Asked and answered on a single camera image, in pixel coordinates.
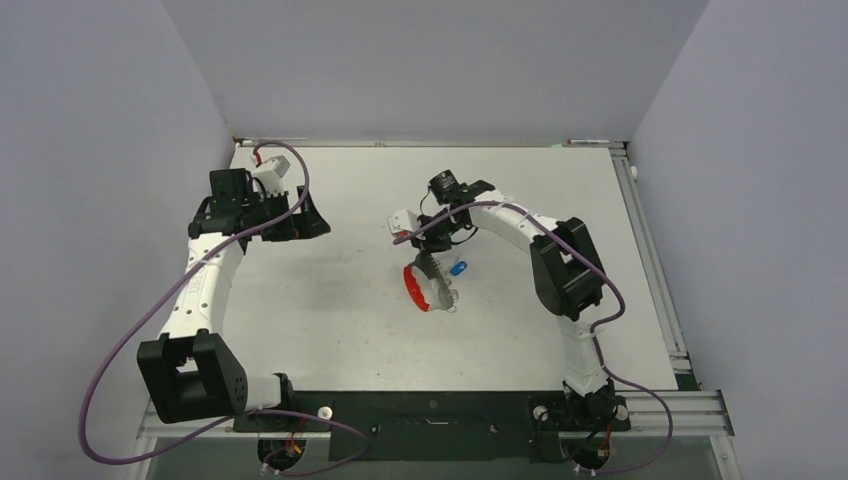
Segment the blue key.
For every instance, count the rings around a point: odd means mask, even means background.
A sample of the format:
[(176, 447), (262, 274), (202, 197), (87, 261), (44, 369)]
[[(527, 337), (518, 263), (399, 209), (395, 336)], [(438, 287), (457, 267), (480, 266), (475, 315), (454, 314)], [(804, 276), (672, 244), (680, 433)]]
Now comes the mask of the blue key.
[(452, 276), (459, 276), (467, 269), (467, 267), (468, 264), (466, 261), (458, 261), (450, 268), (449, 273)]

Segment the red and steel key holder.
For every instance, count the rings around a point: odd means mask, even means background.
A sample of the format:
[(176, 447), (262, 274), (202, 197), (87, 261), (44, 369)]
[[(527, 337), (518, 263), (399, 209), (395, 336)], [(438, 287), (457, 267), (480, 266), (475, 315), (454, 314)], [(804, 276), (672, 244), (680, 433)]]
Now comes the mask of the red and steel key holder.
[(455, 312), (457, 310), (458, 292), (451, 287), (451, 282), (443, 272), (441, 281), (428, 281), (421, 272), (410, 263), (402, 270), (402, 280), (412, 303), (422, 312)]

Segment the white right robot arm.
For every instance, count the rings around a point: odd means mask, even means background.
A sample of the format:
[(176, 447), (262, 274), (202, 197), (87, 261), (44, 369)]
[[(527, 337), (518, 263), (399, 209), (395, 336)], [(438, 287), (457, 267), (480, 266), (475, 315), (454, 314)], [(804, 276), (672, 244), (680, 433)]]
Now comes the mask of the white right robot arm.
[(600, 305), (607, 280), (585, 223), (534, 214), (491, 183), (462, 183), (449, 170), (431, 178), (428, 191), (441, 208), (438, 213), (401, 210), (388, 219), (395, 243), (408, 242), (417, 251), (402, 271), (412, 302), (424, 312), (454, 308), (458, 294), (450, 286), (452, 274), (437, 256), (458, 246), (455, 233), (486, 231), (507, 241), (528, 255), (536, 296), (559, 322), (567, 419), (579, 429), (626, 421), (629, 412), (596, 347), (598, 323), (583, 314)]

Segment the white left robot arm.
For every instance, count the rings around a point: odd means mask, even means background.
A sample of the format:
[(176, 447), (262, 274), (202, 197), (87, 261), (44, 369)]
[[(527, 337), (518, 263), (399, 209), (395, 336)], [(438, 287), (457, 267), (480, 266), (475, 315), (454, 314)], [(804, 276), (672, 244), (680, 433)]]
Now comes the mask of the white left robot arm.
[(187, 279), (158, 337), (141, 343), (137, 363), (159, 419), (175, 424), (259, 410), (274, 430), (296, 421), (298, 403), (284, 373), (250, 374), (227, 345), (224, 316), (249, 242), (308, 240), (331, 227), (308, 184), (291, 203), (280, 176), (244, 168), (214, 170), (211, 193), (188, 226)]

